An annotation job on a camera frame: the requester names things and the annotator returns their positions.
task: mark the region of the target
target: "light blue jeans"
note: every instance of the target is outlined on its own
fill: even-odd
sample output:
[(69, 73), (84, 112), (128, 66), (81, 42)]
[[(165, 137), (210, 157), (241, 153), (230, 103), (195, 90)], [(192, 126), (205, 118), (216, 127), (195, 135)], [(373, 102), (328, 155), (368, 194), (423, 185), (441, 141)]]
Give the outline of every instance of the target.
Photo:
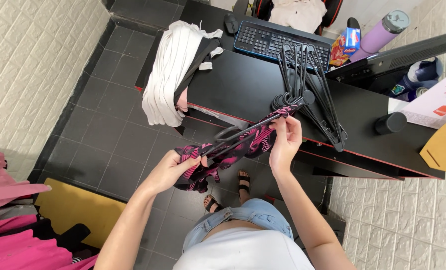
[(229, 219), (249, 221), (265, 230), (280, 231), (293, 239), (290, 225), (272, 204), (261, 199), (250, 199), (241, 207), (226, 207), (219, 212), (208, 213), (200, 218), (184, 239), (183, 253), (200, 243), (211, 229)]

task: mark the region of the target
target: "pink and black patterned garment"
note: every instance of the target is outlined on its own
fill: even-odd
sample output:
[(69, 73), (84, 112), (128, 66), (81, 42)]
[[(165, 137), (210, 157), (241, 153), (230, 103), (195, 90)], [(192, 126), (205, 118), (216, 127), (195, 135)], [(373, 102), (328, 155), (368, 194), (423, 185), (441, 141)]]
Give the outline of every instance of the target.
[[(295, 111), (298, 110), (297, 105), (292, 105), (288, 107), (283, 107), (275, 112), (272, 112), (264, 119), (263, 121), (275, 114), (281, 114), (282, 117), (288, 117), (292, 115)], [(243, 143), (239, 144), (237, 147), (232, 149), (229, 152), (218, 156), (222, 150), (225, 150), (231, 143), (223, 144), (221, 147), (208, 154), (207, 157), (216, 156), (213, 159), (213, 164), (205, 167), (203, 165), (195, 166), (184, 172), (183, 175), (180, 176), (174, 187), (182, 190), (196, 190), (200, 193), (205, 193), (208, 191), (208, 182), (206, 178), (208, 176), (213, 176), (215, 182), (220, 182), (220, 176), (218, 175), (218, 169), (226, 169), (230, 167), (232, 164), (236, 163), (243, 157), (247, 157), (249, 159), (253, 159), (264, 152), (270, 150), (276, 140), (276, 131), (272, 128), (269, 128), (269, 124), (264, 124), (259, 127), (256, 127), (242, 135), (235, 141), (241, 141), (248, 136), (254, 136), (253, 140), (248, 139)], [(212, 148), (212, 144), (202, 144), (198, 145), (187, 145), (185, 147), (177, 147), (174, 150), (181, 156), (180, 163), (184, 162), (188, 158), (197, 158), (201, 154), (208, 151)]]

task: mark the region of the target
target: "monitor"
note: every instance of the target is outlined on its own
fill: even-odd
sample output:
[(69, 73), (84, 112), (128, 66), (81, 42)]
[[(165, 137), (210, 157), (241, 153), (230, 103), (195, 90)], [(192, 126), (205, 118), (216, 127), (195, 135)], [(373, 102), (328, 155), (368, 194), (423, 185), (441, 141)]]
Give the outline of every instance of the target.
[(376, 53), (328, 71), (328, 79), (387, 94), (418, 61), (446, 53), (446, 34)]

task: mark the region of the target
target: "black sandal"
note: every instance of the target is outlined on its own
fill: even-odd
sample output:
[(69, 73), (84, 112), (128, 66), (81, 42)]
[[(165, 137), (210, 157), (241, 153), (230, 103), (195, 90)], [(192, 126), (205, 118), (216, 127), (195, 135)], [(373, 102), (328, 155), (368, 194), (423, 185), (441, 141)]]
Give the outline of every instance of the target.
[(249, 194), (250, 193), (250, 187), (248, 185), (240, 184), (240, 181), (242, 181), (242, 180), (243, 181), (248, 181), (248, 183), (249, 183), (250, 182), (250, 177), (249, 176), (240, 175), (241, 172), (247, 173), (247, 172), (245, 172), (242, 169), (238, 171), (238, 189), (244, 189)]
[(208, 195), (207, 197), (210, 198), (211, 200), (209, 200), (208, 205), (205, 207), (206, 211), (210, 212), (211, 206), (213, 204), (216, 204), (217, 206), (215, 208), (215, 211), (214, 212), (210, 212), (210, 213), (216, 213), (216, 212), (220, 211), (221, 209), (223, 209), (223, 207), (216, 201), (216, 199), (213, 196)]

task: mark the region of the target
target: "keyboard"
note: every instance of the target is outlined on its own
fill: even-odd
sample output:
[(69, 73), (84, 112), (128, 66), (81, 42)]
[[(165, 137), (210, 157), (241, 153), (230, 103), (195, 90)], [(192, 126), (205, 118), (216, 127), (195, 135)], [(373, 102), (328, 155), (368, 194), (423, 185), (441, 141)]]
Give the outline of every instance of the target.
[(323, 71), (328, 71), (331, 44), (249, 21), (241, 22), (238, 35), (234, 41), (234, 47), (240, 51), (278, 60), (278, 53), (285, 43), (289, 43), (291, 46), (303, 43), (314, 45), (323, 66)]

